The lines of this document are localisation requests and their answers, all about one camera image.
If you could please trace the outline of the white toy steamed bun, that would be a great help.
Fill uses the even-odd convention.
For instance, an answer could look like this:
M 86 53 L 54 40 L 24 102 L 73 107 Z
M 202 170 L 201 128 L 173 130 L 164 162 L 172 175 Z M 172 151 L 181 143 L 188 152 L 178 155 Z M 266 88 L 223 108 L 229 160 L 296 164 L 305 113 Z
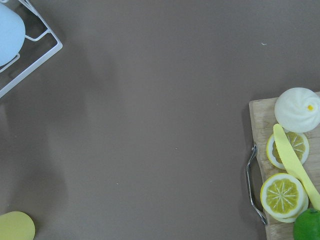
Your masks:
M 309 132 L 320 124 L 320 97 L 307 88 L 290 88 L 276 100 L 274 115 L 290 132 Z

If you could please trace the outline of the upper lemon slice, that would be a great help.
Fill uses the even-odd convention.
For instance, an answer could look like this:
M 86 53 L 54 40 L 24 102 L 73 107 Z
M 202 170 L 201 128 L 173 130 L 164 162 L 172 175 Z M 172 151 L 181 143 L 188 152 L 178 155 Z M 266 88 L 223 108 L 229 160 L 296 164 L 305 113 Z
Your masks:
M 308 159 L 310 145 L 304 133 L 295 133 L 291 131 L 285 132 L 296 156 L 303 165 Z M 274 135 L 272 134 L 266 143 L 266 156 L 270 163 L 278 169 L 285 170 L 285 166 L 279 156 Z

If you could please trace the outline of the light blue cup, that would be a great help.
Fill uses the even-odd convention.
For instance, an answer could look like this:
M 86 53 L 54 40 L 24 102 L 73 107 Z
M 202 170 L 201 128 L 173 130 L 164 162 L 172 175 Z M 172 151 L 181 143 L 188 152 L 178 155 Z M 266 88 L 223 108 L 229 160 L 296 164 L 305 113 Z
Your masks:
M 21 50 L 26 28 L 22 18 L 13 10 L 0 4 L 0 65 L 9 63 Z

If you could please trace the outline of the yellow plastic cup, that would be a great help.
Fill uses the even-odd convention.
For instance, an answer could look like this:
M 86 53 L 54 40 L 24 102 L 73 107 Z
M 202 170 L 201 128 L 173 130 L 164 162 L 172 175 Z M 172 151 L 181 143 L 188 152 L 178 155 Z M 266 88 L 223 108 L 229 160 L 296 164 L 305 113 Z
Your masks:
M 12 211 L 0 216 L 1 240 L 33 240 L 35 224 L 24 212 Z

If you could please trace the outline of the green toy lime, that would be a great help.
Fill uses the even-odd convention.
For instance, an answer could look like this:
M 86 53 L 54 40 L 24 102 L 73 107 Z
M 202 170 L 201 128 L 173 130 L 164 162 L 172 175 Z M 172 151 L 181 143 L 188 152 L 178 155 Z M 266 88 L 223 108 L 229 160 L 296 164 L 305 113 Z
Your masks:
M 308 208 L 301 213 L 294 222 L 294 240 L 319 240 L 320 239 L 320 211 Z

